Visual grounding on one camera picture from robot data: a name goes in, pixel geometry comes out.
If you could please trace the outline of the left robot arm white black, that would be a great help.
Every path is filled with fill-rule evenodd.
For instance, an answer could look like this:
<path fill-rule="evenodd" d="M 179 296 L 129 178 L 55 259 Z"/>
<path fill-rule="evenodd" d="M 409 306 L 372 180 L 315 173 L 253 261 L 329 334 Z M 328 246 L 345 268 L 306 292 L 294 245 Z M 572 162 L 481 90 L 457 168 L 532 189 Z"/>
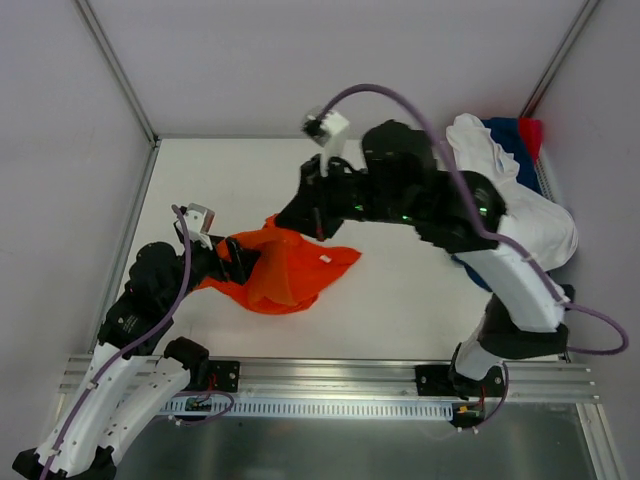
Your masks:
<path fill-rule="evenodd" d="M 150 378 L 125 393 L 184 298 L 208 278 L 245 284 L 260 257 L 233 237 L 211 235 L 213 211 L 197 204 L 173 211 L 183 252 L 166 242 L 138 251 L 123 293 L 100 326 L 70 407 L 40 446 L 15 458 L 12 468 L 22 477 L 113 479 L 127 450 L 167 401 L 184 389 L 206 389 L 208 350 L 179 337 L 167 345 Z"/>

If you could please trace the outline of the orange t shirt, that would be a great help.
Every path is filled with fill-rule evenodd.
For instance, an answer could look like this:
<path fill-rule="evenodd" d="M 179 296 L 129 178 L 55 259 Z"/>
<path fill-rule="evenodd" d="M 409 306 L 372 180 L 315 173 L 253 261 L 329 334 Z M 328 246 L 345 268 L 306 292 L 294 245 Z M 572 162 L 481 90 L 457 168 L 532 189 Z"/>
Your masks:
<path fill-rule="evenodd" d="M 195 288 L 215 289 L 244 309 L 265 315 L 305 311 L 320 293 L 358 262 L 361 252 L 349 247 L 325 247 L 301 234 L 279 228 L 275 217 L 259 230 L 233 234 L 244 249 L 260 253 L 248 281 L 239 285 L 205 278 Z"/>

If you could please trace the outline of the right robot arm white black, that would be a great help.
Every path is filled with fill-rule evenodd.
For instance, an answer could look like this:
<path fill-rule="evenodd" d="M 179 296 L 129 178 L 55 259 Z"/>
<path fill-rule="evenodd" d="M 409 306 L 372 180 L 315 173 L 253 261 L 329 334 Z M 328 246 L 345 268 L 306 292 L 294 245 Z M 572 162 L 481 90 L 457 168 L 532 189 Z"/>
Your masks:
<path fill-rule="evenodd" d="M 300 167 L 293 199 L 275 217 L 278 227 L 324 241 L 346 220 L 402 224 L 419 238 L 470 265 L 492 296 L 480 324 L 459 344 L 440 393 L 477 396 L 502 360 L 561 354 L 569 330 L 561 287 L 539 276 L 503 240 L 479 235 L 450 175 L 436 166 L 427 135 L 388 120 L 361 139 L 365 166 L 315 155 Z"/>

